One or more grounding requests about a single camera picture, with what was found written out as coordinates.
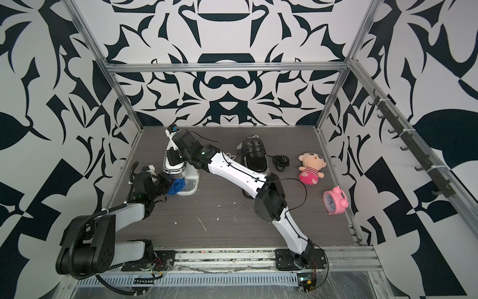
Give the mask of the blue cleaning cloth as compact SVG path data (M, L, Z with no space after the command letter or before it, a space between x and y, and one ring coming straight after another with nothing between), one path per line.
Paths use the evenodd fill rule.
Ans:
M181 192L185 186L186 186L186 183L184 178L175 179L173 183L171 184L167 192L167 195L173 196L177 194L178 192Z

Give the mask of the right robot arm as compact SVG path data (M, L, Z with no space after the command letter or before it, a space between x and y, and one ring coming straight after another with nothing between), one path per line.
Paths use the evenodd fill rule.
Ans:
M195 169L220 176L244 190L255 200L255 213L275 226L293 257L305 264L312 260L314 244L303 234L291 215L281 179L274 173L260 174L227 157L221 148L202 145L196 132L178 131L170 136L174 150Z

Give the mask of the white coffee machine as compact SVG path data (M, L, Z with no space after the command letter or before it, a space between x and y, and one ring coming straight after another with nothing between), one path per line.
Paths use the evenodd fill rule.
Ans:
M163 171L168 174L173 181L175 179L184 178L186 186L181 192L175 195L191 196L199 187L200 173L192 165L182 160L179 150L172 148L166 150L163 161Z

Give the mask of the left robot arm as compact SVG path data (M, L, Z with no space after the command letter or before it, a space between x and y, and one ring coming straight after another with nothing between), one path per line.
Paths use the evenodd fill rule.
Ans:
M137 269L156 258L151 240L117 241L118 231L151 215L157 199L173 183L170 175L157 173L153 166L135 172L138 164L130 168L128 195L120 205L78 216L68 225L55 264L58 274L83 280L115 266Z

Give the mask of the black coffee machine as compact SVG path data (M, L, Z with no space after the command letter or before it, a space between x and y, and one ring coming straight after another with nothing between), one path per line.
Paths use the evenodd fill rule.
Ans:
M246 138L237 147L241 164L251 171L261 174L260 180L270 172L265 146L258 135Z

